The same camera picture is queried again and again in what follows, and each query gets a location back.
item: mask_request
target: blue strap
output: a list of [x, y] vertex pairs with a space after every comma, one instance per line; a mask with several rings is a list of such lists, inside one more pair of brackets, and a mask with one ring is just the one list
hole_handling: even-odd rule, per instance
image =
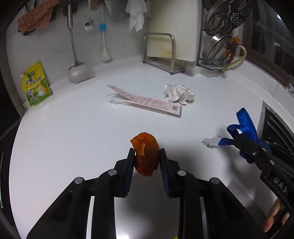
[[[234, 138], [236, 135], [239, 134], [238, 130], [240, 130], [242, 132], [242, 134], [253, 140], [254, 142], [259, 143], [262, 147], [266, 148], [266, 149], [270, 149], [270, 147], [265, 144], [264, 142], [260, 141], [257, 138], [257, 132], [256, 129], [254, 127], [254, 124], [249, 116], [249, 114], [247, 113], [246, 109], [242, 108], [241, 110], [239, 110], [237, 112], [237, 118], [239, 121], [239, 125], [229, 125], [227, 127], [227, 131], [230, 133], [230, 135], [233, 137], [232, 139], [228, 139], [228, 138], [222, 138], [218, 145], [234, 145]], [[255, 159], [252, 158], [251, 156], [247, 155], [246, 153], [240, 151], [240, 156], [244, 159], [246, 159], [246, 161], [248, 163], [254, 163]]]

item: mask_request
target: spoon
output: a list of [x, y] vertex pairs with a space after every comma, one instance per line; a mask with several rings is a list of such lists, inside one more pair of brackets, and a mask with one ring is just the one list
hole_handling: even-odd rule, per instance
[[79, 83], [81, 81], [87, 80], [90, 78], [90, 69], [89, 67], [77, 60], [76, 58], [76, 49], [74, 47], [74, 37], [73, 37], [73, 15], [71, 12], [71, 1], [68, 1], [68, 12], [67, 12], [67, 27], [71, 34], [71, 45], [73, 48], [74, 63], [71, 65], [68, 71], [69, 82]]
[[90, 31], [95, 27], [95, 22], [91, 19], [91, 0], [88, 0], [88, 2], [89, 2], [89, 19], [85, 23], [85, 29], [87, 31]]

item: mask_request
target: crumpled tissue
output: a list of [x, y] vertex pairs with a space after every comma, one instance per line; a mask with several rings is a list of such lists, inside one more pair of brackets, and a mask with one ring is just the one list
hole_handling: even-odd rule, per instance
[[143, 28], [144, 24], [144, 12], [147, 12], [146, 3], [144, 0], [128, 0], [126, 12], [130, 14], [130, 26], [129, 33], [132, 28], [138, 32]]
[[194, 99], [194, 93], [190, 91], [190, 86], [167, 84], [165, 85], [164, 94], [168, 95], [169, 102], [175, 102], [179, 100], [180, 104], [187, 104], [186, 100], [192, 101]]

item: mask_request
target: white countertop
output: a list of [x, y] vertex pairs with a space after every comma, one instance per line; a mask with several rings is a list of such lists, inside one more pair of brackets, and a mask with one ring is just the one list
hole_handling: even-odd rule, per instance
[[[182, 107], [180, 118], [113, 105], [105, 98], [113, 92], [106, 85], [115, 85], [132, 94], [167, 101], [163, 95], [166, 83], [190, 85], [195, 93], [195, 100]], [[26, 238], [75, 177], [98, 177], [126, 158], [130, 139], [140, 132], [151, 133], [168, 158], [194, 176], [218, 177], [227, 186], [237, 182], [266, 212], [274, 196], [259, 179], [255, 164], [248, 164], [233, 146], [201, 144], [204, 138], [230, 137], [226, 128], [238, 123], [236, 112], [242, 107], [257, 128], [263, 100], [294, 129], [291, 117], [268, 93], [234, 71], [171, 76], [140, 63], [54, 93], [25, 113], [14, 142], [9, 187], [20, 236]], [[164, 194], [160, 170], [152, 177], [135, 173], [129, 196], [115, 199], [117, 238], [173, 238], [178, 210], [178, 200]]]

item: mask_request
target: receipt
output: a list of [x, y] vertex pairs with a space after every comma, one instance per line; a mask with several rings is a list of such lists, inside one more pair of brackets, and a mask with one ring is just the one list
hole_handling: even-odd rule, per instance
[[194, 93], [190, 91], [190, 86], [167, 84], [164, 89], [164, 94], [168, 95], [169, 102], [179, 101], [180, 104], [187, 104], [186, 100], [192, 101]]
[[144, 96], [139, 96], [135, 94], [130, 94], [128, 92], [125, 92], [124, 90], [113, 86], [113, 85], [107, 85], [110, 89], [114, 90], [115, 92], [119, 93], [120, 95], [124, 96], [125, 98], [129, 99], [130, 101], [134, 102], [135, 104], [149, 107], [153, 109], [157, 109], [163, 112], [168, 112], [171, 114], [175, 114], [180, 116], [181, 115], [181, 106], [173, 103], [169, 103], [162, 100], [152, 99]]

